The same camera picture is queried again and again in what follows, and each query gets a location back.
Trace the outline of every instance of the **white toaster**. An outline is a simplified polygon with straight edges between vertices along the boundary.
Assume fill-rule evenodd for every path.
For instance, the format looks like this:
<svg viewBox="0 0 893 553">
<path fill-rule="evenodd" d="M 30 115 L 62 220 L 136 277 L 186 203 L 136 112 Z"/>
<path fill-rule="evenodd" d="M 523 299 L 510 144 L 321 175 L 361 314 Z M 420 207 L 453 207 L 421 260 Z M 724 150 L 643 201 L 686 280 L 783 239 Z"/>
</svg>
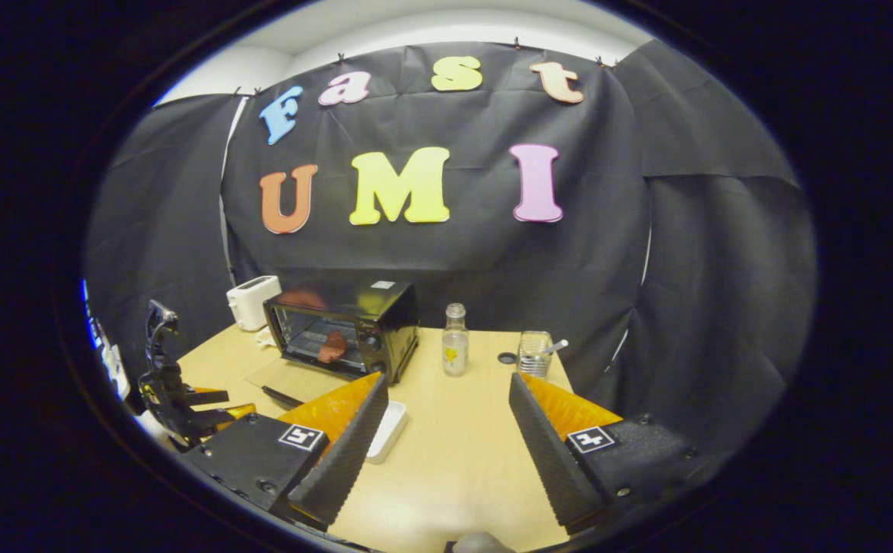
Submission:
<svg viewBox="0 0 893 553">
<path fill-rule="evenodd" d="M 282 293 L 277 276 L 259 276 L 228 290 L 228 307 L 242 330 L 258 330 L 265 326 L 263 302 Z"/>
</svg>

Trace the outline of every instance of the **pink letter i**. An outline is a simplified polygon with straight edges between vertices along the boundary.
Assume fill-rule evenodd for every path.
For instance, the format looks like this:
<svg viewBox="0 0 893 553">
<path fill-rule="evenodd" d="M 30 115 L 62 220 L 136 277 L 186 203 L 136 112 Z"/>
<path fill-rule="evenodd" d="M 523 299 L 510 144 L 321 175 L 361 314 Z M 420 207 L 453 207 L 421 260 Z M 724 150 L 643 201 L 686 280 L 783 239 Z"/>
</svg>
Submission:
<svg viewBox="0 0 893 553">
<path fill-rule="evenodd" d="M 516 220 L 555 223 L 562 209 L 552 191 L 552 161 L 559 157 L 554 147 L 516 144 L 509 150 L 521 168 L 521 203 L 514 209 Z"/>
</svg>

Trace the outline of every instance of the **oven knob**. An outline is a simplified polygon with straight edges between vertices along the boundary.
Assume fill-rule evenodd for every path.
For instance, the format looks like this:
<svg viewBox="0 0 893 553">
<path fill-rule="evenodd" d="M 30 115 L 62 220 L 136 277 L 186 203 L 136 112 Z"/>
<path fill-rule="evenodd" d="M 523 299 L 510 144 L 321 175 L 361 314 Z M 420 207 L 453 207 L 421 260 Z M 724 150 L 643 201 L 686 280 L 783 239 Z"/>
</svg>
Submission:
<svg viewBox="0 0 893 553">
<path fill-rule="evenodd" d="M 368 344 L 368 347 L 370 347 L 370 349 L 373 349 L 375 351 L 382 350 L 382 339 L 380 339 L 378 336 L 366 337 L 365 343 Z"/>
</svg>

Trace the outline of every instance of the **black backdrop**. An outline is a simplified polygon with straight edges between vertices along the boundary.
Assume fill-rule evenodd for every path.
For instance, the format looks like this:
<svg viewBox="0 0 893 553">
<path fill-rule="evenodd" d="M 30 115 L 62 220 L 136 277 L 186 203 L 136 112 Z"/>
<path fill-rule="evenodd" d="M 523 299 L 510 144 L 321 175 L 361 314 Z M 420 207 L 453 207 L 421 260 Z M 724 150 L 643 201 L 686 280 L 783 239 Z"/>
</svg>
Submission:
<svg viewBox="0 0 893 553">
<path fill-rule="evenodd" d="M 432 64 L 481 61 L 474 91 L 436 91 Z M 556 61 L 586 97 L 549 97 L 529 66 Z M 336 76 L 372 75 L 357 104 L 321 106 Z M 295 127 L 275 144 L 260 112 L 299 85 Z M 102 186 L 88 238 L 92 312 L 141 374 L 142 315 L 155 297 L 180 313 L 182 354 L 231 323 L 218 195 L 242 283 L 411 280 L 425 326 L 463 302 L 472 329 L 548 329 L 574 389 L 622 416 L 652 412 L 710 452 L 733 452 L 790 382 L 815 301 L 811 220 L 775 140 L 731 91 L 659 41 L 615 67 L 533 48 L 442 43 L 373 52 L 282 81 L 238 105 L 229 95 L 160 106 Z M 513 144 L 546 144 L 554 224 L 513 217 Z M 351 160 L 446 147 L 449 220 L 356 227 Z M 315 164 L 298 231 L 261 220 L 261 177 Z M 281 213 L 295 203 L 289 176 Z"/>
<path fill-rule="evenodd" d="M 175 357 L 233 322 L 218 195 L 239 101 L 215 94 L 155 109 L 105 172 L 84 245 L 84 278 L 91 312 L 119 344 L 134 382 L 145 370 L 150 299 L 180 315 L 180 335 L 167 349 Z"/>
</svg>

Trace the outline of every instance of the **toaster oven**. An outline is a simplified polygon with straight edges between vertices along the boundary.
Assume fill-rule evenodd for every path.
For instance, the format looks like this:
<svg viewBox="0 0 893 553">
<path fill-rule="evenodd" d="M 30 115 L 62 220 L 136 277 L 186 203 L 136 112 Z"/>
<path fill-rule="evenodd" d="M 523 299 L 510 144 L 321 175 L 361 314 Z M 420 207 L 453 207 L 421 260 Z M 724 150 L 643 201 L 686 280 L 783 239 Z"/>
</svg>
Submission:
<svg viewBox="0 0 893 553">
<path fill-rule="evenodd" d="M 411 283 L 288 283 L 263 307 L 284 358 L 348 379 L 384 372 L 399 382 L 418 346 Z"/>
</svg>

